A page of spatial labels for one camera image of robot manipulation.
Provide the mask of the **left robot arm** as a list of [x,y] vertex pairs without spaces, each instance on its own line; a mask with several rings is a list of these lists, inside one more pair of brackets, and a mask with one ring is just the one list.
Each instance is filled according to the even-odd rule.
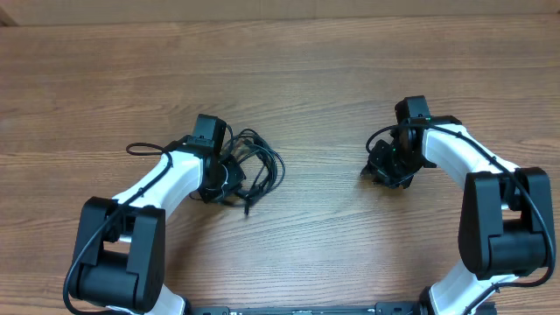
[[228,181],[222,165],[230,126],[200,114],[192,134],[166,146],[131,143],[132,156],[158,163],[136,184],[112,198],[92,197],[81,209],[73,260],[62,298],[72,314],[75,299],[98,314],[189,314],[186,298],[165,285],[166,222],[192,192],[220,192]]

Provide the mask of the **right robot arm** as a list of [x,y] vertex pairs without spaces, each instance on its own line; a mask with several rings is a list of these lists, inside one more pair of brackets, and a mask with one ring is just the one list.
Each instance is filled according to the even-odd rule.
[[380,302],[376,314],[495,314],[489,298],[503,288],[535,288],[553,276],[557,245],[550,178],[521,168],[474,139],[452,115],[432,115],[424,96],[395,105],[386,142],[366,142],[361,171],[377,185],[406,189],[423,168],[442,169],[463,191],[460,259],[416,302]]

